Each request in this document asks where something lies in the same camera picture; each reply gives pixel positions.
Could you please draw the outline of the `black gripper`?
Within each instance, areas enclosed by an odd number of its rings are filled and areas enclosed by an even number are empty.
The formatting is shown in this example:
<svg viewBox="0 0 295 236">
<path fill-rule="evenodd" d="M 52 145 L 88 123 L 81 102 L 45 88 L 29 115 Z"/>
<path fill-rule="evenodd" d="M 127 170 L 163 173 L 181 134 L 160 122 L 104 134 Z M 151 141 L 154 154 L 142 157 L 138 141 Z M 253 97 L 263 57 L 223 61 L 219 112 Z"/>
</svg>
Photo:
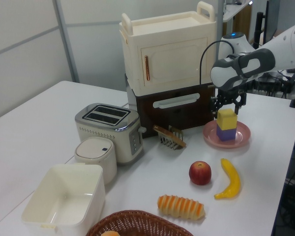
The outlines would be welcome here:
<svg viewBox="0 0 295 236">
<path fill-rule="evenodd" d="M 246 105 L 246 91 L 241 87 L 235 87 L 228 91 L 218 89 L 217 96 L 210 98 L 210 111 L 214 118 L 217 117 L 219 109 L 224 105 L 234 103 L 234 113 L 238 115 L 239 109 Z"/>
</svg>

